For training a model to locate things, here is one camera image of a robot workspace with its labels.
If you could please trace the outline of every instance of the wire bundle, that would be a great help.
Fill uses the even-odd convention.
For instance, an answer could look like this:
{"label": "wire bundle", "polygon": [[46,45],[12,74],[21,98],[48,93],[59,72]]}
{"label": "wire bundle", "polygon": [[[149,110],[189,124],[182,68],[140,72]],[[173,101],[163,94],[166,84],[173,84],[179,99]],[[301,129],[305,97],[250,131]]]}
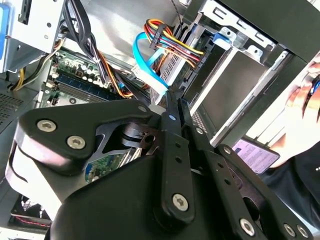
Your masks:
{"label": "wire bundle", "polygon": [[[75,18],[71,18],[68,3],[70,3]],[[91,33],[88,15],[81,2],[78,0],[67,0],[63,8],[63,16],[67,29],[72,35],[73,40],[78,43],[79,47],[88,56],[88,58],[96,63],[102,83],[106,84],[110,80],[120,96],[124,98],[131,97],[133,95],[132,93],[119,87],[119,82],[121,83],[122,80],[117,79],[115,76],[116,70],[107,63],[106,58],[98,50],[96,38]],[[75,29],[74,22],[78,25],[78,31]]]}
{"label": "wire bundle", "polygon": [[52,53],[45,54],[41,56],[39,59],[37,59],[37,61],[39,61],[39,64],[36,67],[35,71],[28,78],[25,79],[25,69],[24,68],[20,69],[20,78],[18,82],[10,86],[9,90],[18,91],[22,89],[24,86],[33,83],[44,70],[47,61],[49,61],[56,54],[56,52],[62,47],[62,45],[64,44],[64,41],[65,39],[60,39],[55,44],[54,50]]}
{"label": "wire bundle", "polygon": [[[155,18],[146,21],[143,30],[150,43],[152,43],[159,26],[164,24],[163,21]],[[196,67],[197,63],[201,60],[201,56],[204,54],[202,51],[198,51],[176,39],[168,26],[162,31],[156,47],[184,59],[193,68]]]}

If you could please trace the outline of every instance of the phone screen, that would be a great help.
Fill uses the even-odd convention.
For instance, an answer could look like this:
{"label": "phone screen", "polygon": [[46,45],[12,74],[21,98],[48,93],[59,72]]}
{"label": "phone screen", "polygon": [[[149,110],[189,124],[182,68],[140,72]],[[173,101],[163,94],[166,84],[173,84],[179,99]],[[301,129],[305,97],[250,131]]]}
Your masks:
{"label": "phone screen", "polygon": [[256,174],[263,174],[280,157],[276,152],[244,139],[232,149]]}

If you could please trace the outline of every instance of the bolt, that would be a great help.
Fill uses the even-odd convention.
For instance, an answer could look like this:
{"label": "bolt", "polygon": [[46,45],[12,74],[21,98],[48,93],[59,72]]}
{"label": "bolt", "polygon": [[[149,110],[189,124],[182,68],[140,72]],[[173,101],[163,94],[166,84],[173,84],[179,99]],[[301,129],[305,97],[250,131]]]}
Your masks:
{"label": "bolt", "polygon": [[227,154],[231,154],[231,150],[229,148],[227,148],[226,146],[223,148],[223,150],[227,153]]}
{"label": "bolt", "polygon": [[287,231],[288,234],[290,234],[290,236],[295,237],[296,233],[295,231],[292,229],[292,227],[290,227],[288,224],[284,224],[284,229]]}
{"label": "bolt", "polygon": [[57,125],[53,121],[50,121],[50,120],[38,121],[36,126],[38,127],[38,129],[40,129],[41,131],[46,132],[46,133],[51,133],[57,129]]}
{"label": "bolt", "polygon": [[139,108],[139,110],[141,110],[144,113],[147,112],[147,109],[145,107],[143,107],[143,106],[139,106],[138,108]]}
{"label": "bolt", "polygon": [[204,134],[204,131],[202,131],[202,129],[199,127],[197,127],[195,130],[198,132],[198,134]]}
{"label": "bolt", "polygon": [[172,116],[172,115],[169,115],[169,118],[170,118],[171,120],[173,120],[173,121],[176,120],[176,118],[175,118],[174,116]]}
{"label": "bolt", "polygon": [[70,136],[66,140],[66,143],[70,148],[77,150],[83,149],[86,146],[86,141],[80,136]]}
{"label": "bolt", "polygon": [[189,207],[188,201],[181,194],[176,193],[175,195],[173,195],[172,202],[173,202],[173,205],[175,205],[176,208],[179,209],[180,211],[185,212],[188,210],[188,207]]}
{"label": "bolt", "polygon": [[252,226],[252,224],[244,218],[240,219],[240,225],[242,230],[248,234],[250,237],[253,237],[255,235],[255,229],[254,226]]}
{"label": "bolt", "polygon": [[298,228],[298,231],[301,233],[302,236],[304,236],[306,239],[309,237],[308,233],[302,226],[297,225],[296,227]]}

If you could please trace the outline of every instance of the human hand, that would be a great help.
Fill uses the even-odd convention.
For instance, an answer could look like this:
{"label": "human hand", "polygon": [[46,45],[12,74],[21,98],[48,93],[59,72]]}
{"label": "human hand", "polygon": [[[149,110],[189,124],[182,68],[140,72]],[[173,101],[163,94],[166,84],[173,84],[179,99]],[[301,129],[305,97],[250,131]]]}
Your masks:
{"label": "human hand", "polygon": [[[310,73],[320,73],[320,57],[315,59],[316,64],[310,67]],[[312,88],[307,82],[298,88],[287,101],[285,114],[285,135],[283,135],[270,149],[280,154],[271,168],[285,163],[289,158],[305,152],[320,141],[320,87],[306,100]]]}

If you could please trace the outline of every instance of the motherboard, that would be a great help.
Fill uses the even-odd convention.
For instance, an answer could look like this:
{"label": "motherboard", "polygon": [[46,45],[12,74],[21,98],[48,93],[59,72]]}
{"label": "motherboard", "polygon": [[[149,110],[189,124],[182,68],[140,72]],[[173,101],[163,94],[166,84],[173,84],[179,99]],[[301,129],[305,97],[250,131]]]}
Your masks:
{"label": "motherboard", "polygon": [[[85,56],[59,50],[52,60],[50,72],[39,94],[38,108],[74,104],[102,103],[122,99],[110,83],[103,84],[97,66]],[[135,149],[123,154],[104,156],[88,164],[87,183],[103,177],[129,162]]]}

